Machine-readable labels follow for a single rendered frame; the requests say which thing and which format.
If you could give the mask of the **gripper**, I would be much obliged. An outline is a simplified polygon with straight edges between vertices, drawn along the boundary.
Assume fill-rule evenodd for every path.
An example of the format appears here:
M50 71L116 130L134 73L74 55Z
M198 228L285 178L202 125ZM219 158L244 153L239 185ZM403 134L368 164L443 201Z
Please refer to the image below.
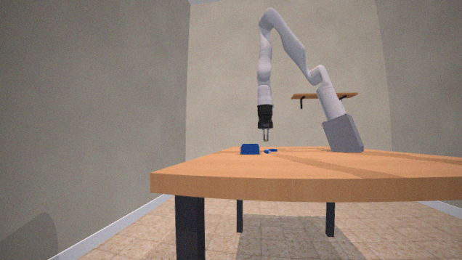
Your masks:
M260 95L257 100L258 107L258 129L263 130L263 141L265 141L264 129L267 129L267 141L269 141L269 132L268 129L273 129L272 122L272 109L274 105L272 104L271 95Z

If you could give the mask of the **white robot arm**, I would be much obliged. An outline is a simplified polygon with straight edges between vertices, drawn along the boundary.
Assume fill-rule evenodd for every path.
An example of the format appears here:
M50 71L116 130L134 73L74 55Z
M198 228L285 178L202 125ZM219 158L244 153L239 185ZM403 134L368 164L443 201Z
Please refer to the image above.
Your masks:
M271 30L279 33L283 49L297 64L308 82L319 87L316 90L327 121L346 113L341 100L338 99L327 70L318 65L309 71L303 44L295 37L280 14L273 8L267 8L259 19L259 63L257 68L258 96L271 95L270 74L272 61ZM323 82L322 82L323 81ZM263 86L260 86L262 85ZM269 85L269 86L267 86ZM271 95L272 96L272 95Z

